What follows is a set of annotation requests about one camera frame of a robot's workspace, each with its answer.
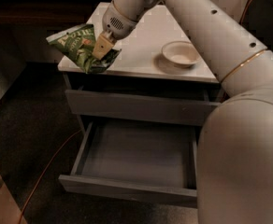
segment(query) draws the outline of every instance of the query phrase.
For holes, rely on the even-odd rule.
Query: gray drawer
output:
[[[65,92],[73,114],[202,126],[219,103],[113,92]]]
[[[194,128],[124,119],[91,122],[65,190],[196,207]]]

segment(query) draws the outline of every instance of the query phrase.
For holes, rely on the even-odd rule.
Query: green bag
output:
[[[85,73],[105,72],[121,52],[112,49],[101,61],[93,55],[96,43],[92,24],[81,24],[46,38]]]

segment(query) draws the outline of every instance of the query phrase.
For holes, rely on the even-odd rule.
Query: drawer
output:
[[[196,207],[194,128],[99,119],[89,124],[66,191]]]
[[[73,114],[202,126],[218,106],[194,101],[144,95],[73,91],[65,92]]]
[[[219,105],[192,82],[110,76],[69,76],[65,92],[73,114],[202,126]]]

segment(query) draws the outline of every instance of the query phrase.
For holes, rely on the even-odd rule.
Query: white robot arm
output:
[[[200,224],[273,224],[273,52],[210,0],[113,0],[94,56],[162,1],[229,94],[206,121],[197,157]]]

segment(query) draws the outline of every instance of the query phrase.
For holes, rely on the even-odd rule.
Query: white bowl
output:
[[[187,68],[201,60],[201,56],[191,42],[174,41],[162,47],[162,53],[167,60],[177,67]]]

